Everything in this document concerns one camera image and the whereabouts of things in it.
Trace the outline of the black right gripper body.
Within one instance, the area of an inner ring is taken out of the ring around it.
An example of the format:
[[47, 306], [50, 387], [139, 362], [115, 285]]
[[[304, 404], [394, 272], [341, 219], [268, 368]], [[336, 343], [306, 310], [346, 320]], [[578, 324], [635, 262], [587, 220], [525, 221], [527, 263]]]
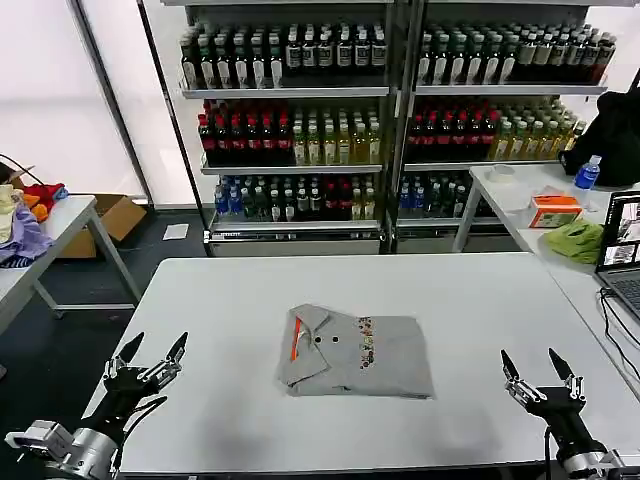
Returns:
[[584, 400], [572, 399], [566, 387], [539, 387], [538, 390], [546, 399], [528, 400], [525, 410], [547, 423], [558, 446], [557, 459], [606, 452], [606, 447], [591, 436], [580, 416], [586, 404]]

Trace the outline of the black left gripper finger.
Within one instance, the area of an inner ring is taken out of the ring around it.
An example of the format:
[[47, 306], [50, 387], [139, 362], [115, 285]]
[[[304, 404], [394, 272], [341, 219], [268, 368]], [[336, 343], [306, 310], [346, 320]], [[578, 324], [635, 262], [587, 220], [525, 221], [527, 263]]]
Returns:
[[171, 383], [182, 370], [181, 359], [185, 354], [187, 339], [188, 333], [184, 332], [169, 349], [165, 359], [143, 370], [137, 380], [155, 389], [163, 389]]
[[143, 372], [141, 367], [133, 367], [130, 362], [137, 353], [144, 333], [140, 332], [127, 342], [119, 352], [105, 364], [103, 381], [106, 385], [140, 385], [139, 375]]

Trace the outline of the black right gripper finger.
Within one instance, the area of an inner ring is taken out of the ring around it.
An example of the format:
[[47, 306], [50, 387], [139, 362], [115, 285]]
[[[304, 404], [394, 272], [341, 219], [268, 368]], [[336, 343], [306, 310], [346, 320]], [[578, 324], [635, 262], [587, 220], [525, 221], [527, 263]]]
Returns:
[[568, 362], [564, 360], [553, 348], [548, 349], [549, 357], [560, 380], [569, 390], [569, 397], [573, 400], [585, 401], [584, 378], [577, 376]]
[[505, 389], [521, 406], [530, 406], [546, 400], [546, 395], [522, 379], [508, 353], [500, 351], [502, 369], [506, 377]]

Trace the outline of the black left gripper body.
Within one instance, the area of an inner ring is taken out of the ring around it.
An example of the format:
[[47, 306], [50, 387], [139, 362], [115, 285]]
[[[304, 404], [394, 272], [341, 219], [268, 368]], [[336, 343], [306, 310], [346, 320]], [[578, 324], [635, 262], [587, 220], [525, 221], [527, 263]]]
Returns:
[[135, 414], [150, 411], [165, 397], [157, 397], [162, 389], [151, 385], [106, 385], [106, 393], [91, 414], [91, 428], [95, 431], [124, 431]]

